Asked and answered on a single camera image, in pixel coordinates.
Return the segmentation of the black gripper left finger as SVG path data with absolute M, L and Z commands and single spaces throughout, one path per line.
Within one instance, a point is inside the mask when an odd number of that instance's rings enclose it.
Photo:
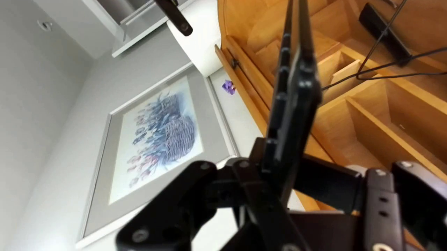
M 260 233 L 239 213 L 245 204 L 241 183 L 231 166 L 211 162 L 190 163 L 116 236 L 118 251 L 192 251 L 200 229 L 220 208 L 231 208 L 238 230 L 221 251 L 260 248 Z

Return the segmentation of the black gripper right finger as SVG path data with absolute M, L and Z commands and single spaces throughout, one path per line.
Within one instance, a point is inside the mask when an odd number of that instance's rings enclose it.
M 418 162 L 369 169 L 362 218 L 366 251 L 407 251 L 404 230 L 428 251 L 447 251 L 447 183 Z

